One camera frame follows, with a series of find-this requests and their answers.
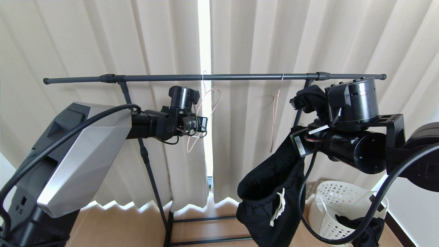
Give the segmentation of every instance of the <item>black pants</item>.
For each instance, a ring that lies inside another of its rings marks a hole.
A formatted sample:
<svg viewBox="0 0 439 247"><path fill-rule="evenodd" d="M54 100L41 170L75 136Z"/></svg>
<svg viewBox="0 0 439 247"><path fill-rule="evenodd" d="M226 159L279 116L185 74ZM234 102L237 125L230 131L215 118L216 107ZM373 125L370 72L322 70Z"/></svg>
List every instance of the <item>black pants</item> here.
<svg viewBox="0 0 439 247"><path fill-rule="evenodd" d="M238 196L242 199L236 216L261 247L287 247L300 223L297 200L303 182L304 163L288 137L277 151L253 169L238 185ZM274 226L270 220L279 206L285 188L285 210Z"/></svg>

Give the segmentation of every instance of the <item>baseboard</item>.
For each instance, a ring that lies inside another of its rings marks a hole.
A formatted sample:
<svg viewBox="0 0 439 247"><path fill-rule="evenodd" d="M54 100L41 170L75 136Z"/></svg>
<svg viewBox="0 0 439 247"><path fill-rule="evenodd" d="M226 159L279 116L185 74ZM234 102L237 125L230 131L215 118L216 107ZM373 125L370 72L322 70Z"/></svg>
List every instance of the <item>baseboard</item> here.
<svg viewBox="0 0 439 247"><path fill-rule="evenodd" d="M413 243L409 236L407 236L391 214L388 213L385 216L385 222L404 247L417 247L417 245Z"/></svg>

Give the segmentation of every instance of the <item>laundry basket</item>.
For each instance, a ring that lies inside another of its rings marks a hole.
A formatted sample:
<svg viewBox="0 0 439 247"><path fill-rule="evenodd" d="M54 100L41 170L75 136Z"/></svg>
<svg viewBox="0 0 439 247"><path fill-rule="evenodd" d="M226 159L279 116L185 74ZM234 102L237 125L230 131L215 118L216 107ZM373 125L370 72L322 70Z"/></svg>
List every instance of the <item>laundry basket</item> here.
<svg viewBox="0 0 439 247"><path fill-rule="evenodd" d="M350 220L364 217L372 204L374 191L368 191L358 186L339 182L325 181L317 187L315 200L309 210L309 224L320 236L335 240L351 234L354 229L340 224L335 215L345 216ZM382 207L375 212L374 218L386 215L389 202L384 198Z"/></svg>

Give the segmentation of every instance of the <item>brown floor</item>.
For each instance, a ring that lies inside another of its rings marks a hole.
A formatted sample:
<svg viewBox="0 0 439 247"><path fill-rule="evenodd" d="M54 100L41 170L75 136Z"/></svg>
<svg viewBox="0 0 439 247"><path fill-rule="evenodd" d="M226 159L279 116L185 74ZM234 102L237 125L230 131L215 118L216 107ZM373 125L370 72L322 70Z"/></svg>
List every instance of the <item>brown floor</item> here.
<svg viewBox="0 0 439 247"><path fill-rule="evenodd" d="M230 216L236 213L237 204L224 200L215 205L212 196L205 208L188 206L175 213L176 219ZM210 222L176 223L173 227L173 242L193 241L210 238L249 236L247 229L236 219ZM149 203L140 210L118 205L107 209L97 205L84 209L79 214L67 247L112 247L112 246L163 246L165 230L158 208ZM386 226L380 239L382 247L402 247L392 231ZM257 247L252 240L190 245L191 247ZM301 224L291 247L325 247Z"/></svg>

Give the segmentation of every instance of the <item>beige curtain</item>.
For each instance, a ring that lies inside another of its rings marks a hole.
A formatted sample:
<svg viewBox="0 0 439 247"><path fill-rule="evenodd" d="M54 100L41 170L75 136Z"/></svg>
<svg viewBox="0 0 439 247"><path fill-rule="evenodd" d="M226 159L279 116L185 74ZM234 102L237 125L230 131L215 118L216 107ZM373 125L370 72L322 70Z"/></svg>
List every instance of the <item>beige curtain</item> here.
<svg viewBox="0 0 439 247"><path fill-rule="evenodd" d="M18 167L32 145L74 101L121 105L118 85L44 85L45 77L114 74L198 74L198 10L186 1L0 1L1 152ZM169 105L168 89L199 82L130 82L143 109ZM145 140L162 203L172 210L205 206L203 142ZM95 199L141 207L154 199L137 140L127 140Z"/></svg>
<svg viewBox="0 0 439 247"><path fill-rule="evenodd" d="M212 73L386 73L387 80L376 81L380 113L403 113L408 137L439 103L438 4L212 0ZM212 82L223 91L212 120L216 202L228 196L239 200L239 181L270 155L273 98L279 87L274 148L287 136L295 117L288 101L303 83ZM314 118L303 114L300 123ZM309 180L336 179L371 189L382 176L362 174L320 154Z"/></svg>

